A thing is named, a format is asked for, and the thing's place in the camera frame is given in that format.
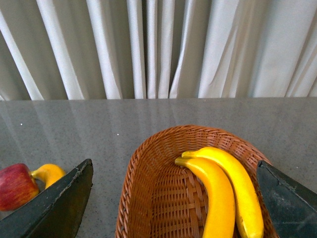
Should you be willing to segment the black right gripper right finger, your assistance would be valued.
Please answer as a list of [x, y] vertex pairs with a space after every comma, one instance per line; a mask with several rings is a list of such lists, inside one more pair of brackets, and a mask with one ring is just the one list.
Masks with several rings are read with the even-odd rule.
[[264, 160], [257, 180], [273, 227], [281, 238], [317, 236], [317, 194]]

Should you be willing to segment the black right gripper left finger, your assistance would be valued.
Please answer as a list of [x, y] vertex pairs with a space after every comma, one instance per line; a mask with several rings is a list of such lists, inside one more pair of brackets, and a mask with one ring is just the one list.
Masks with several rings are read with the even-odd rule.
[[86, 159], [0, 222], [2, 238], [74, 238], [90, 197], [94, 173]]

